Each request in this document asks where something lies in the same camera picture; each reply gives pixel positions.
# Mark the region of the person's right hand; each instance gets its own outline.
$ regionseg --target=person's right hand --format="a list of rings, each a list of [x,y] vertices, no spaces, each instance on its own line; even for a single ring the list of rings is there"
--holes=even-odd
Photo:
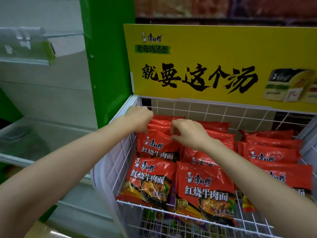
[[[189,119],[172,120],[171,140],[199,151],[204,151],[208,145],[219,140],[211,138],[200,123]]]

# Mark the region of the forearm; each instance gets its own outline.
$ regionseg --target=forearm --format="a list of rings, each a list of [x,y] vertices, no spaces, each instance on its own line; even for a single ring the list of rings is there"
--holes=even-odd
[[[204,152],[235,182],[280,235],[313,237],[317,234],[317,207],[313,202],[218,140],[213,140],[205,147]]]
[[[0,185],[0,226],[5,225],[6,220],[19,217],[30,220],[26,226],[32,225],[132,131],[129,120],[119,117],[11,177]]]

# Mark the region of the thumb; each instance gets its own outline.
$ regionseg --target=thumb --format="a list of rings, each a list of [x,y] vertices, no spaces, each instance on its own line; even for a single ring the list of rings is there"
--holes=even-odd
[[[170,140],[177,141],[178,143],[181,143],[182,137],[179,136],[179,135],[172,135],[172,136],[170,137]]]

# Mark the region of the person's left hand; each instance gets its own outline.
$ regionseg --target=person's left hand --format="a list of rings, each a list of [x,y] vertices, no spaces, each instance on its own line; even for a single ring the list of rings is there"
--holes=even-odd
[[[133,126],[136,133],[146,133],[147,124],[153,118],[154,114],[147,107],[131,106],[125,113],[127,121]]]

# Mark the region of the hand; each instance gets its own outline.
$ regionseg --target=hand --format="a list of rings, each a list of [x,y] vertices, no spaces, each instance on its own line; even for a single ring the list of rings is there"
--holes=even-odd
[[[200,123],[189,119],[172,120],[171,140],[175,140],[182,145],[204,152],[211,143],[221,143],[219,140],[211,138]]]
[[[126,111],[124,117],[133,127],[133,132],[146,133],[147,124],[153,118],[154,114],[147,107],[131,106]]]

